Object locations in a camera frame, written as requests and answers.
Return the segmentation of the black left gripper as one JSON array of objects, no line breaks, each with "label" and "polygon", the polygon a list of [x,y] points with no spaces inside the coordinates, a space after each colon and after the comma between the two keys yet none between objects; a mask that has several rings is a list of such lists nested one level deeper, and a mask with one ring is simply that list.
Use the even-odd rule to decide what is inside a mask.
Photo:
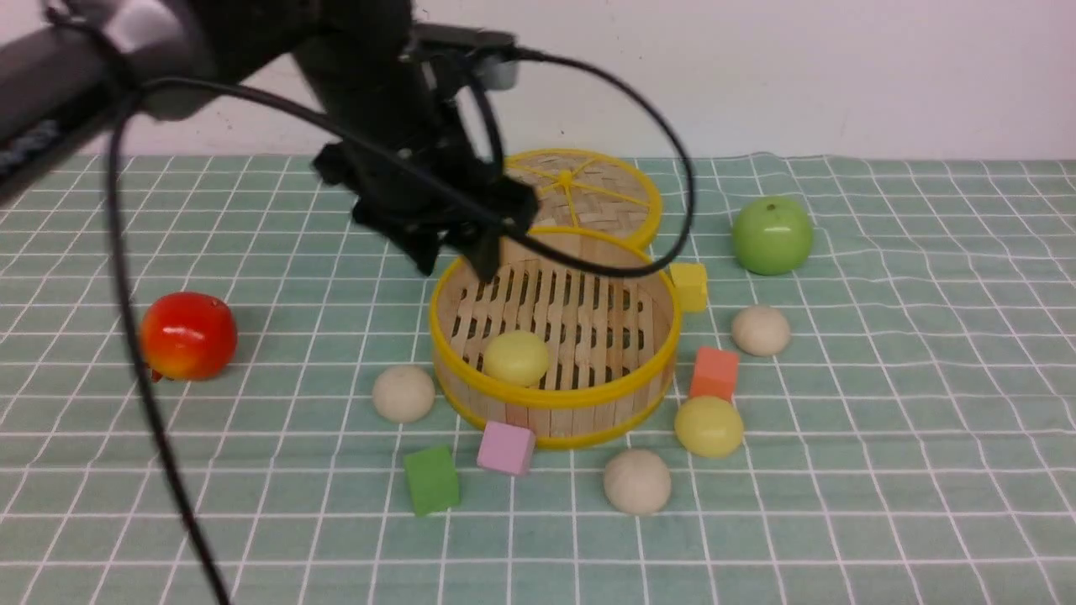
[{"label": "black left gripper", "polygon": [[[373,192],[363,192],[374,182],[374,161],[360,169],[353,164],[345,141],[324,146],[313,160],[313,169],[330,185],[343,185],[364,198],[362,208],[372,211],[377,221],[391,229],[391,241],[421,276],[433,276],[445,231],[447,240],[458,244],[461,258],[469,265],[480,283],[491,283],[501,265],[504,229],[530,229],[539,212],[535,189],[508,175],[506,154],[498,119],[489,101],[487,78],[480,59],[461,50],[433,54],[427,66],[435,76],[435,108],[443,118],[443,135],[426,150],[412,147],[399,152],[399,165],[387,163],[381,180],[385,187],[406,189],[408,199],[425,197],[414,209],[378,203]],[[489,137],[489,160],[477,156],[462,123],[455,96],[462,88],[472,95]]]}]

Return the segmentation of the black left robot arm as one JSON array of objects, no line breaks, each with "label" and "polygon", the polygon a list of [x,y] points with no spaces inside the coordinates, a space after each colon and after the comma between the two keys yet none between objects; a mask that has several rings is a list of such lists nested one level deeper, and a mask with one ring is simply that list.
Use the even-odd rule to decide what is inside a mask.
[{"label": "black left robot arm", "polygon": [[237,85],[291,56],[327,119],[393,153],[337,140],[312,170],[353,192],[352,217],[433,272],[450,247],[484,281],[506,229],[530,229],[533,187],[477,157],[455,103],[482,92],[485,50],[514,36],[422,24],[410,1],[68,1],[3,45],[3,201],[114,122],[116,103],[166,76]]}]

